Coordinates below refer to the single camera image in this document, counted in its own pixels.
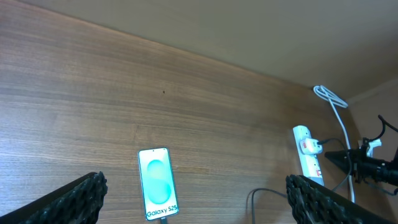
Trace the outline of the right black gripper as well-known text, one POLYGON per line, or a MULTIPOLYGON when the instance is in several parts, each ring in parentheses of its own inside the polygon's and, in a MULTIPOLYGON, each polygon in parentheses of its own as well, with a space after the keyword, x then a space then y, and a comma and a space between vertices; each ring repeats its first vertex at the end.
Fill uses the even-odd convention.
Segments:
POLYGON ((391 183, 391 162, 368 157, 361 149, 330 151, 325 157, 345 174, 354 175, 357 183, 365 178, 391 183))

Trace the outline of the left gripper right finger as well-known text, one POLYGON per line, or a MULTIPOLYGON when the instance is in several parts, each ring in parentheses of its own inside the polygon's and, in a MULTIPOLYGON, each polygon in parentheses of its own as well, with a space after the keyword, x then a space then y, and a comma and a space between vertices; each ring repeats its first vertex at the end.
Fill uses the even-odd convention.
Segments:
POLYGON ((307 177, 290 175, 285 181, 287 200, 297 223, 390 223, 307 177))

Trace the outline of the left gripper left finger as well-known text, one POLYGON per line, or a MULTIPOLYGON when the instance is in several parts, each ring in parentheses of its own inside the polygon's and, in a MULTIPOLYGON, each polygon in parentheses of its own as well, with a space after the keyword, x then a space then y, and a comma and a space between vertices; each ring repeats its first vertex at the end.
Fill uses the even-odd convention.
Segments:
POLYGON ((1 217, 7 224, 95 224, 108 192, 102 172, 90 172, 1 217))

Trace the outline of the blue screen smartphone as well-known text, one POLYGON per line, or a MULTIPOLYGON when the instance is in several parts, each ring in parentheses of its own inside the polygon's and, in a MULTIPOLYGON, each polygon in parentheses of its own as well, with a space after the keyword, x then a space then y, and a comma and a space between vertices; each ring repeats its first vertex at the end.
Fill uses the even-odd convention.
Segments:
POLYGON ((137 158, 145 218, 167 224, 169 216, 179 213, 169 150, 166 147, 140 150, 137 158))

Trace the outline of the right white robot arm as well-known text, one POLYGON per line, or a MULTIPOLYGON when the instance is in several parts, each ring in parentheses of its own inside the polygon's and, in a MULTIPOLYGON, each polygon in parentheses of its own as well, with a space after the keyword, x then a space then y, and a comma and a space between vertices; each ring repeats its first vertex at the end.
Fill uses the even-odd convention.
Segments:
POLYGON ((392 146, 391 137, 397 135, 397 128, 381 115, 381 132, 375 138, 363 137, 358 148, 325 153, 326 159, 339 168, 353 183, 364 183, 390 195, 397 195, 397 149, 392 146))

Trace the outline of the white charger plug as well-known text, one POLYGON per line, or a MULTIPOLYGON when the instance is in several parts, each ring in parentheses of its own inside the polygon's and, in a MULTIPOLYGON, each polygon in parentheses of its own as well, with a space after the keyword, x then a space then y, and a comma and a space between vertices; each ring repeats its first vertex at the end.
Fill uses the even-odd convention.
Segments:
POLYGON ((303 154, 317 155, 323 152, 323 146, 317 139, 305 138, 301 140, 299 144, 303 154))

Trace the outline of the white power strip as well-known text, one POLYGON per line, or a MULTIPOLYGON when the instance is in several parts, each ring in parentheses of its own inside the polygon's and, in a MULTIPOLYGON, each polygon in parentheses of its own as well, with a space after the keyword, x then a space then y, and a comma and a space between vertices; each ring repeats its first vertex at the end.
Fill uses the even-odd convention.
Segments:
POLYGON ((303 175, 314 182, 324 186, 323 176, 317 155, 303 154, 300 148, 300 141, 305 138, 312 138, 309 129, 306 126, 298 125, 293 128, 293 134, 297 147, 300 164, 302 167, 303 175))

